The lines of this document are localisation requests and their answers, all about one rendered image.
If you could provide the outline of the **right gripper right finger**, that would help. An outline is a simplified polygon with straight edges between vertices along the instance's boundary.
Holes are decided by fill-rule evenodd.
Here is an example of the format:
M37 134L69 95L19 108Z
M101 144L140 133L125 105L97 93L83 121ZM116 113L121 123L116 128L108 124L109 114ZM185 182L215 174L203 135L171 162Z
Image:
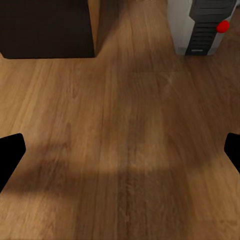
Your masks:
M224 151L240 173L240 135L229 133L227 135Z

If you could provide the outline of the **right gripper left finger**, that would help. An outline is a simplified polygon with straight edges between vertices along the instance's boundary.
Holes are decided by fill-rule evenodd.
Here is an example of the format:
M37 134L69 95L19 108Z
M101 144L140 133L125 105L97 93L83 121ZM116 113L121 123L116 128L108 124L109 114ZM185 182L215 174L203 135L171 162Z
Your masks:
M0 138L0 193L26 152L21 133Z

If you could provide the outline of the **desktop computer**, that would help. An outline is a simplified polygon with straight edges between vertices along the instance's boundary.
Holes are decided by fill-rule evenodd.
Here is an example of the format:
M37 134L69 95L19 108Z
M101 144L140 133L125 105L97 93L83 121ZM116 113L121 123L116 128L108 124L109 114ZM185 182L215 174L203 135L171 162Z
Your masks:
M175 52L182 56L214 55L239 0L168 0L166 15Z

